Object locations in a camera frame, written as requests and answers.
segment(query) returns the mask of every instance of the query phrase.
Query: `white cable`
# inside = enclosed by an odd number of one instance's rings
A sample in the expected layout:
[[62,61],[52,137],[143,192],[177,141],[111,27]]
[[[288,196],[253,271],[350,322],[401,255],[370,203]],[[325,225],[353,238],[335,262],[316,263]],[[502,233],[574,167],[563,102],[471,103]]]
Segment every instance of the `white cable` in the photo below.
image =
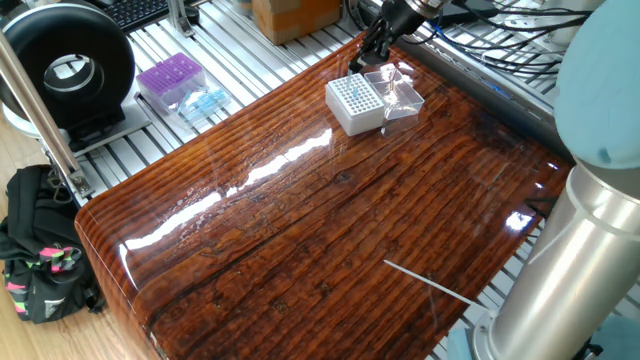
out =
[[390,265],[390,266],[402,271],[403,273],[405,273],[405,274],[407,274],[409,276],[412,276],[412,277],[414,277],[414,278],[416,278],[416,279],[418,279],[418,280],[420,280],[422,282],[425,282],[425,283],[435,287],[438,290],[444,291],[445,293],[453,296],[454,298],[456,298],[456,299],[458,299],[458,300],[460,300],[462,302],[465,302],[465,303],[469,304],[470,306],[475,306],[475,307],[479,308],[480,310],[487,312],[490,315],[495,313],[495,311],[489,310],[486,307],[476,303],[475,301],[471,301],[471,300],[467,299],[466,297],[464,297],[464,296],[462,296],[462,295],[460,295],[460,294],[458,294],[458,293],[456,293],[454,291],[451,291],[451,290],[447,289],[446,287],[444,287],[442,285],[439,285],[439,284],[437,284],[437,283],[435,283],[435,282],[433,282],[433,281],[431,281],[431,280],[429,280],[429,279],[427,279],[425,277],[422,277],[422,276],[420,276],[420,275],[418,275],[418,274],[416,274],[416,273],[414,273],[412,271],[409,271],[409,270],[403,268],[402,266],[396,265],[396,264],[392,263],[389,260],[384,260],[384,262],[385,262],[385,264]]

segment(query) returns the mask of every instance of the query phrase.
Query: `cardboard box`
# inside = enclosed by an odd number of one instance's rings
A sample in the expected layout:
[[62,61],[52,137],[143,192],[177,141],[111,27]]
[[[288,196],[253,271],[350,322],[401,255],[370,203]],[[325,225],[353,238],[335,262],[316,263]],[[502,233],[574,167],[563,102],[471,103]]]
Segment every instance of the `cardboard box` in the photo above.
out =
[[262,33],[280,45],[340,19],[341,0],[253,0],[253,19]]

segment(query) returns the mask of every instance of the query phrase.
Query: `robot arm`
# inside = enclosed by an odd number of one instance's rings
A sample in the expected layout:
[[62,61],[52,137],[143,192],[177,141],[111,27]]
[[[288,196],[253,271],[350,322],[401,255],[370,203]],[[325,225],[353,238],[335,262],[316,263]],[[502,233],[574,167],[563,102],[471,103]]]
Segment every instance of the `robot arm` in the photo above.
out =
[[386,0],[380,14],[364,37],[349,70],[360,72],[365,65],[389,60],[389,47],[402,35],[413,34],[427,19],[433,19],[451,0]]

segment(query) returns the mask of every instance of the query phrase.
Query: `cable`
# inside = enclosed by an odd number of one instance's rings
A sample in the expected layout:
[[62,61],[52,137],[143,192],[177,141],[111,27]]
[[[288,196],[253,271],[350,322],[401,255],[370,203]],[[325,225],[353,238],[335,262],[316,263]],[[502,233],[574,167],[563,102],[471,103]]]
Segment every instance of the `cable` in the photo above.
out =
[[554,60],[554,61],[549,61],[545,63],[521,63],[517,61],[502,60],[502,59],[494,58],[493,56],[488,56],[488,55],[480,55],[480,56],[482,57],[482,59],[489,59],[491,61],[501,62],[509,65],[516,65],[516,66],[548,66],[548,65],[557,65],[562,62],[560,60]]
[[[444,9],[440,9],[440,12],[438,13],[438,21],[436,23],[437,27],[440,27],[440,23],[442,23],[442,18],[444,17]],[[405,38],[402,38],[402,41],[404,41],[405,43],[409,44],[409,45],[422,45],[422,44],[426,44],[429,41],[433,40],[434,37],[436,37],[436,35],[438,35],[438,30],[436,30],[435,26],[431,25],[431,27],[433,27],[433,30],[431,32],[431,35],[429,37],[427,37],[424,40],[420,40],[420,41],[410,41],[407,40]]]
[[546,10],[530,10],[530,11],[511,11],[511,10],[498,10],[499,14],[507,14],[507,15],[531,15],[531,16],[589,16],[593,14],[593,11],[572,11],[572,12],[557,12]]
[[566,13],[574,13],[577,15],[577,13],[581,13],[581,12],[589,12],[592,13],[593,11],[576,11],[576,10],[572,10],[572,9],[568,9],[568,8],[563,8],[563,7],[553,7],[553,8],[546,8],[546,9],[534,9],[534,8],[528,8],[528,7],[524,7],[524,6],[514,6],[514,5],[506,5],[501,9],[498,10],[504,10],[504,9],[520,9],[520,10],[533,10],[533,11],[544,11],[544,12],[548,12],[548,11],[564,11]]
[[[449,39],[449,38],[448,38],[448,37],[447,37],[447,36],[442,32],[442,29],[440,29],[440,27],[436,26],[435,28],[436,28],[436,32],[438,33],[438,36],[440,36],[442,39],[444,39],[444,40],[445,40],[445,41],[447,41],[448,43],[450,43],[450,44],[452,44],[452,45],[454,45],[454,46],[456,46],[456,47],[458,47],[458,48],[459,48],[459,45],[463,45],[463,44],[460,44],[460,43],[458,43],[458,42],[456,42],[456,41],[453,41],[453,40]],[[528,43],[528,42],[529,42],[529,41],[531,41],[531,40],[533,40],[533,38],[531,38],[531,39],[529,39],[529,40],[525,41],[525,43]],[[460,49],[460,48],[459,48],[459,50],[461,50],[461,51],[463,51],[464,53],[468,54],[469,56],[473,57],[473,58],[474,58],[474,59],[476,59],[477,61],[480,61],[480,62],[481,62],[481,63],[483,63],[484,65],[486,65],[486,66],[488,66],[488,67],[491,67],[491,68],[494,68],[494,69],[498,69],[498,70],[503,70],[503,71],[507,71],[507,72],[511,72],[511,73],[527,74],[527,75],[556,75],[556,74],[558,73],[558,71],[555,71],[555,70],[554,70],[554,71],[527,71],[527,70],[509,69],[509,68],[506,68],[506,67],[504,67],[504,66],[499,66],[499,65],[497,65],[497,64],[488,63],[488,62],[486,62],[486,61],[482,60],[482,58],[478,58],[478,57],[476,56],[477,54],[473,54],[473,53],[471,53],[471,52],[469,52],[469,51],[464,51],[463,49]]]
[[499,3],[499,2],[497,2],[495,0],[484,0],[484,1],[488,2],[488,3],[491,3],[492,5],[502,6],[499,10],[503,10],[503,9],[522,9],[522,10],[536,10],[536,11],[562,10],[562,11],[566,11],[566,12],[579,12],[579,11],[576,11],[576,10],[573,10],[573,9],[569,9],[569,8],[565,8],[565,7],[552,7],[552,8],[546,8],[546,9],[538,9],[538,8],[530,8],[530,7],[516,6],[516,5],[505,5],[505,4]]
[[511,45],[496,45],[496,46],[473,46],[473,45],[466,45],[463,43],[459,43],[455,40],[451,40],[449,37],[447,37],[443,32],[442,29],[440,29],[439,27],[436,26],[436,31],[438,32],[438,35],[443,38],[444,40],[446,40],[447,42],[460,46],[460,47],[464,47],[464,48],[468,48],[468,49],[474,49],[474,50],[504,50],[504,49],[510,49],[510,48],[514,48],[514,47],[518,47],[518,46],[525,46],[527,44],[529,44],[531,41],[545,36],[547,34],[549,34],[550,32],[552,32],[553,30],[547,30],[547,31],[543,31],[540,34],[537,34],[533,37],[531,37],[530,39],[527,40],[523,40]]
[[455,4],[465,10],[467,10],[468,12],[474,14],[476,17],[478,17],[478,19],[480,19],[481,21],[495,27],[498,29],[502,29],[502,30],[510,30],[510,31],[521,31],[521,32],[536,32],[536,31],[546,31],[546,30],[558,30],[558,29],[563,29],[563,28],[568,28],[568,27],[573,27],[573,26],[578,26],[578,25],[582,25],[588,18],[588,16],[582,16],[580,18],[577,19],[573,19],[561,24],[556,24],[556,25],[547,25],[547,26],[539,26],[536,28],[521,28],[521,27],[514,27],[514,26],[508,26],[508,25],[503,25],[503,24],[498,24],[496,22],[491,21],[489,18],[485,17],[484,15],[482,15],[481,13],[477,12],[476,10],[470,8],[469,6],[467,6],[467,4],[465,4],[462,1],[456,1]]
[[564,53],[567,52],[567,50],[558,50],[558,51],[542,51],[542,50],[522,50],[522,49],[516,49],[513,50],[513,52],[515,53],[522,53],[522,54],[534,54],[534,55],[564,55]]
[[554,71],[527,71],[527,70],[518,70],[518,69],[509,69],[509,68],[505,68],[502,66],[498,66],[496,64],[491,64],[488,62],[483,62],[481,59],[478,59],[477,57],[473,56],[476,60],[481,61],[484,65],[494,68],[494,69],[498,69],[498,70],[503,70],[503,71],[507,71],[507,72],[511,72],[511,73],[521,73],[521,74],[527,74],[527,75],[556,75],[558,74],[557,70]]

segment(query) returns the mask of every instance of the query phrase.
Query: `purple tip box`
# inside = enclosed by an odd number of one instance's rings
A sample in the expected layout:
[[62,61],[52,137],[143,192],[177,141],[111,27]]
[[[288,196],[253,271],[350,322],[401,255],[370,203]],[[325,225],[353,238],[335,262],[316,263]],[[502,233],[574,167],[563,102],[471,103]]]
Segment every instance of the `purple tip box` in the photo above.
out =
[[151,103],[160,101],[167,107],[179,103],[189,91],[205,86],[202,67],[183,53],[178,53],[137,76],[140,92]]

